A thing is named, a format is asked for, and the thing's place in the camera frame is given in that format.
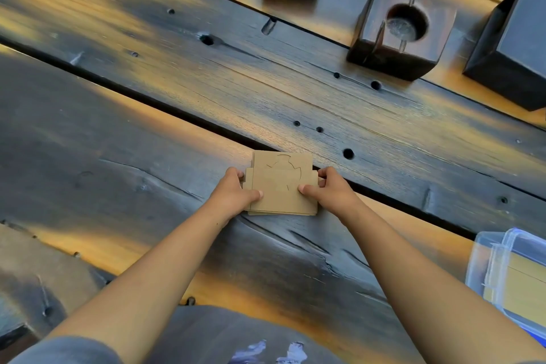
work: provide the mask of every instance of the cardboard puzzle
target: cardboard puzzle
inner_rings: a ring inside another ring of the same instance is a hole
[[[317,201],[302,195],[299,184],[318,184],[310,153],[255,151],[242,187],[262,190],[264,196],[246,208],[249,215],[317,214]]]

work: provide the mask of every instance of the gray shirt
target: gray shirt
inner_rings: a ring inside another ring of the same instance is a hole
[[[146,363],[341,364],[330,351],[289,328],[223,308],[178,307]],[[79,337],[39,342],[10,364],[122,364],[103,343]]]

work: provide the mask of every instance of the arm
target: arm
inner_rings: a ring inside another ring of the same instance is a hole
[[[258,190],[242,190],[243,173],[230,167],[194,215],[79,307],[48,338],[79,336],[103,342],[125,364],[145,359],[167,325],[215,237]]]
[[[332,167],[299,186],[351,232],[394,312],[429,364],[546,361],[546,349],[409,244]]]

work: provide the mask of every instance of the hand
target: hand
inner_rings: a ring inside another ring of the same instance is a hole
[[[318,186],[300,184],[297,189],[304,196],[316,199],[322,207],[338,218],[344,218],[351,209],[363,204],[335,168],[321,168],[318,177],[322,177]]]
[[[243,190],[240,181],[244,175],[235,167],[228,168],[206,202],[206,205],[222,216],[226,223],[251,202],[260,200],[264,195],[264,192],[259,190]]]

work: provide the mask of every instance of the person's right hand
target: person's right hand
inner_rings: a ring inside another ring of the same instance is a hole
[[[318,186],[300,184],[297,189],[304,196],[316,199],[322,207],[338,218],[344,218],[352,209],[363,204],[335,168],[321,168],[318,177],[322,177],[318,181]]]

